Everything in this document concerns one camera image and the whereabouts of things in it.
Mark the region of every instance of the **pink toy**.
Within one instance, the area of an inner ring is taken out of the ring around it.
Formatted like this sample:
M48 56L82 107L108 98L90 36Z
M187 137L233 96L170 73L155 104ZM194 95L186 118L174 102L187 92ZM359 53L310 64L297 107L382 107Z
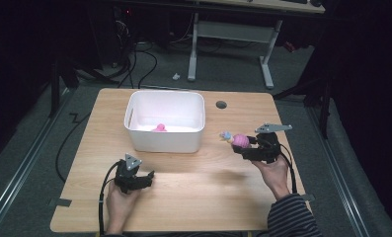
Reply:
M232 145L240 146L242 148L251 148L248 136L244 134L236 134L232 137L232 134L230 134L229 131L223 131L219 136Z
M165 129L165 125L163 123L159 123L155 129L153 129L152 131L167 131Z

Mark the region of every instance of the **striped sleeve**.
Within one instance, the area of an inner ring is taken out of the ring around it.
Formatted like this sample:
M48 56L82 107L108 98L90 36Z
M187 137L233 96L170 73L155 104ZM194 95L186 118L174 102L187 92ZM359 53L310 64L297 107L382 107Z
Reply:
M272 205L269 232L271 237L323 236L299 194L284 197Z

